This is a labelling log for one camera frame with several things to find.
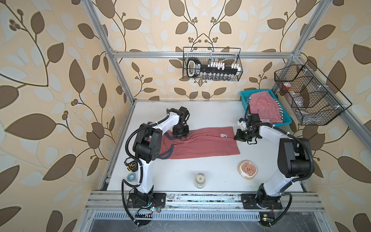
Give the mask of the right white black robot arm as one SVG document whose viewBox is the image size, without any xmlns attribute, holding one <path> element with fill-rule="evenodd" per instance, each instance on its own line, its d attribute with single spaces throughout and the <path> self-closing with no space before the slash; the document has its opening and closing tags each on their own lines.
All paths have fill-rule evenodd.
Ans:
<svg viewBox="0 0 371 232">
<path fill-rule="evenodd" d="M 281 197 L 287 195 L 286 189 L 293 183 L 307 180 L 314 173 L 314 157 L 310 142 L 297 138 L 273 124 L 262 122 L 258 114 L 246 109 L 239 121 L 234 140 L 257 144 L 258 139 L 268 139 L 278 146 L 277 171 L 265 183 L 261 184 L 256 194 L 241 195 L 244 209 L 282 209 Z"/>
</svg>

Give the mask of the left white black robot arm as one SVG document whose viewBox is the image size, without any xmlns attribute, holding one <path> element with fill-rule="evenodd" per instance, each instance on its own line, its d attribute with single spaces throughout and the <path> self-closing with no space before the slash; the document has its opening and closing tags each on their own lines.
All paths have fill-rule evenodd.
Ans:
<svg viewBox="0 0 371 232">
<path fill-rule="evenodd" d="M 160 207 L 165 203 L 164 194 L 154 194 L 152 177 L 153 163 L 162 155 L 162 136 L 172 129 L 173 137 L 186 138 L 189 135 L 189 111 L 185 107 L 166 110 L 166 117 L 157 122 L 142 124 L 135 130 L 125 143 L 125 152 L 128 158 L 133 159 L 139 171 L 137 184 L 130 184 L 122 180 L 122 186 L 133 189 L 129 194 L 128 203 L 133 208 Z"/>
</svg>

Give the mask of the striped red white tank top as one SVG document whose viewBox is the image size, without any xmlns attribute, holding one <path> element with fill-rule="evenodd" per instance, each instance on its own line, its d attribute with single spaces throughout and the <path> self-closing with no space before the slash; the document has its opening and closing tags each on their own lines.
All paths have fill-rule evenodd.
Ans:
<svg viewBox="0 0 371 232">
<path fill-rule="evenodd" d="M 251 114 L 258 114 L 264 123 L 283 123 L 283 109 L 278 100 L 265 91 L 255 92 L 248 97 L 246 103 Z"/>
</svg>

